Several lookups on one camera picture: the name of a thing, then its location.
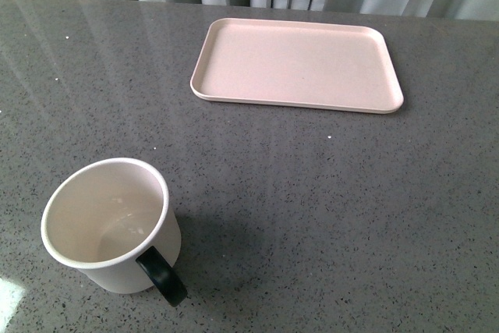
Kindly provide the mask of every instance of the mug handle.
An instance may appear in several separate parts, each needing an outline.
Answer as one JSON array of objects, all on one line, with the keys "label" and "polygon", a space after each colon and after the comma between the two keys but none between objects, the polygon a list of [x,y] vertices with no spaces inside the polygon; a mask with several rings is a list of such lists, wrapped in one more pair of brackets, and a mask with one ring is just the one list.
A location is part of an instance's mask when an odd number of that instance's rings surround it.
[{"label": "mug handle", "polygon": [[177,307],[187,297],[186,287],[156,247],[149,247],[135,259],[135,262],[146,272],[146,275],[173,307]]}]

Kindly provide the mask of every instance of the pink tray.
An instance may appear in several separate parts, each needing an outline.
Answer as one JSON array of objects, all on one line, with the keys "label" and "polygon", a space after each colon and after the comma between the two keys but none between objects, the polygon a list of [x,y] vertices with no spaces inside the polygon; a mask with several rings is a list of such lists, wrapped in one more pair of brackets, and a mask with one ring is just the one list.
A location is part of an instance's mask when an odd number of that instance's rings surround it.
[{"label": "pink tray", "polygon": [[404,101],[369,27],[261,19],[211,24],[190,81],[209,101],[388,113]]}]

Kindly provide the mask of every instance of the countertop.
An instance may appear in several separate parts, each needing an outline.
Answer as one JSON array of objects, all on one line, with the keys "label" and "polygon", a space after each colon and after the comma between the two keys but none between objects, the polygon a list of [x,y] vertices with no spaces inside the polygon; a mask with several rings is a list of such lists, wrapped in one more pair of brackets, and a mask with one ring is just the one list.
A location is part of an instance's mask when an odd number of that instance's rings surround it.
[{"label": "countertop", "polygon": [[[5,332],[499,329],[499,23],[107,0],[0,9]],[[379,30],[405,103],[372,115],[203,101],[189,79],[223,17]],[[106,292],[42,245],[57,186],[113,157],[167,181],[189,290],[177,308],[156,289]]]}]

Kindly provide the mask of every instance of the mug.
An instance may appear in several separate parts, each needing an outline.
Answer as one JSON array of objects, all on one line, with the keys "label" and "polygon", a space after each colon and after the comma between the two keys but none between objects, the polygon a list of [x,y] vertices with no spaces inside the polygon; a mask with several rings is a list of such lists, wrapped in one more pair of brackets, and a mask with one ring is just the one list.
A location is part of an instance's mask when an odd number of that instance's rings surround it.
[{"label": "mug", "polygon": [[41,238],[59,263],[110,292],[156,285],[173,306],[187,295],[172,269],[181,236],[168,187],[144,161],[107,159],[71,175],[47,203]]}]

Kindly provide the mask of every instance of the rectangular tray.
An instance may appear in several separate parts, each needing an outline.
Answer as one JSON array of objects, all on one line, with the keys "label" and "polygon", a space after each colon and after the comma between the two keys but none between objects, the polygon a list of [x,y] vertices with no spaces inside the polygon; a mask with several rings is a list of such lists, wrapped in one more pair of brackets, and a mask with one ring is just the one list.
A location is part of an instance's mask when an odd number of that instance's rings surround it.
[{"label": "rectangular tray", "polygon": [[262,19],[211,24],[190,86],[208,101],[389,113],[404,101],[369,27]]}]

